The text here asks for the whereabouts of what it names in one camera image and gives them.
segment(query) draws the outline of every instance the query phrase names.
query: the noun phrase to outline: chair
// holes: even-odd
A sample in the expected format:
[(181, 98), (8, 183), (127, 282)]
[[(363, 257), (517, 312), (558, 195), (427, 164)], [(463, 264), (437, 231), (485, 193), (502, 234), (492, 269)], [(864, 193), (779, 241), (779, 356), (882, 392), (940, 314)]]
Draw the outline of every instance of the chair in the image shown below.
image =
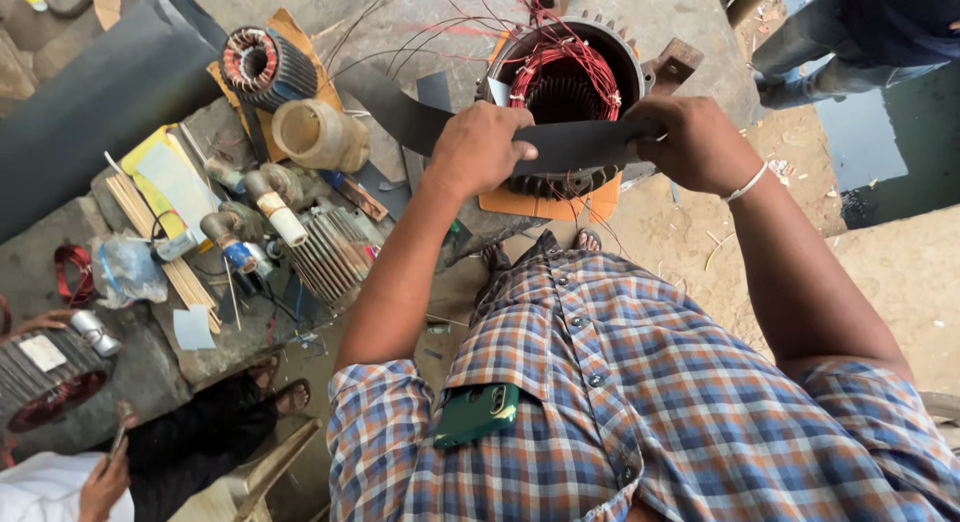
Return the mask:
[(269, 453), (217, 479), (184, 503), (170, 522), (273, 522), (267, 491), (321, 430), (321, 424), (320, 419), (311, 419)]

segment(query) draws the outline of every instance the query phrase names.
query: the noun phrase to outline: white paper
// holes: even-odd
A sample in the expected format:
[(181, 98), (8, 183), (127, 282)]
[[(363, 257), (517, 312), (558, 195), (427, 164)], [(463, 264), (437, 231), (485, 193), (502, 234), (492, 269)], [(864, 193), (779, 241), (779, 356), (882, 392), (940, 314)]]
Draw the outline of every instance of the white paper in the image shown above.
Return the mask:
[(174, 337), (184, 351), (217, 349), (210, 335), (210, 322), (205, 305), (190, 305), (189, 310), (174, 310)]
[(493, 95), (493, 101), (501, 108), (506, 108), (507, 100), (510, 99), (510, 86), (494, 78), (486, 78), (486, 82), (489, 83), (489, 93)]
[[(197, 242), (204, 242), (207, 236), (200, 229), (200, 221), (215, 209), (210, 207), (210, 188), (188, 163), (169, 145), (158, 141), (136, 165), (136, 170), (170, 202)], [(216, 196), (213, 201), (220, 207)]]
[(66, 362), (66, 356), (43, 334), (20, 342), (20, 351), (29, 356), (43, 372), (49, 372)]

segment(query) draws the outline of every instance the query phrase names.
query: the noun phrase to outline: white bracelet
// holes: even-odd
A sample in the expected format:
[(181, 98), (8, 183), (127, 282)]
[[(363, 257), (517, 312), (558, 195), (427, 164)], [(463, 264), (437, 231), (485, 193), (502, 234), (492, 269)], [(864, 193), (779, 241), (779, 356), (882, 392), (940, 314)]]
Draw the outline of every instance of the white bracelet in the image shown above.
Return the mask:
[(752, 188), (752, 187), (754, 186), (754, 184), (756, 184), (757, 181), (759, 181), (759, 180), (761, 179), (761, 177), (763, 176), (763, 172), (766, 171), (766, 170), (767, 170), (767, 164), (764, 163), (764, 164), (763, 164), (763, 167), (760, 169), (760, 171), (757, 171), (757, 172), (756, 172), (756, 175), (753, 175), (753, 178), (750, 179), (750, 182), (747, 183), (746, 186), (743, 186), (742, 188), (738, 189), (736, 192), (730, 194), (729, 196), (721, 197), (720, 199), (722, 199), (724, 203), (729, 203), (729, 202), (733, 201), (734, 199), (740, 197), (741, 195), (747, 193), (747, 190), (749, 190), (750, 188)]

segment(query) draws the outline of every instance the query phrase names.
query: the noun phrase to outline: white shirt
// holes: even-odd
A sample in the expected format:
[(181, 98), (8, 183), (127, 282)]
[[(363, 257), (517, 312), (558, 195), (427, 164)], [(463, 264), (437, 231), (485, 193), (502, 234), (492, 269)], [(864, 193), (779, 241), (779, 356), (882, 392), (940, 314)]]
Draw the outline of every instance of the white shirt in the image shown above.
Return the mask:
[[(0, 520), (76, 522), (80, 490), (102, 455), (40, 453), (0, 471)], [(109, 522), (134, 522), (134, 498), (129, 488), (110, 510)]]

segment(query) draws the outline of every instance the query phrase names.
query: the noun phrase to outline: white pvc pipe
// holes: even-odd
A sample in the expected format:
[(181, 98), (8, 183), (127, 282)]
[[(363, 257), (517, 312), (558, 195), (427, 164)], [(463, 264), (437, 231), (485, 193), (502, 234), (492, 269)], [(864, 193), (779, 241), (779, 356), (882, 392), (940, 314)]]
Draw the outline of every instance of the white pvc pipe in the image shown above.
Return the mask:
[(293, 210), (283, 203), (280, 195), (275, 191), (269, 191), (256, 200), (256, 205), (267, 215), (267, 219), (276, 229), (277, 233), (287, 243), (287, 246), (295, 248), (306, 242), (306, 229), (297, 220)]

